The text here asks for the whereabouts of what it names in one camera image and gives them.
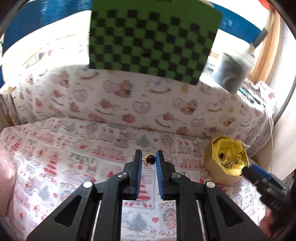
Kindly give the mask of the right hand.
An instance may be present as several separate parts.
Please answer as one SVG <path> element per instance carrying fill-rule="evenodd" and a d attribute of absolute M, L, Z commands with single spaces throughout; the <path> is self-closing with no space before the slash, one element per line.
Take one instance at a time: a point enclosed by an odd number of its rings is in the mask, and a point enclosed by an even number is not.
<path fill-rule="evenodd" d="M 265 216 L 259 223 L 259 228 L 267 235 L 271 234 L 271 225 L 273 224 L 273 214 L 270 208 L 266 208 Z"/>

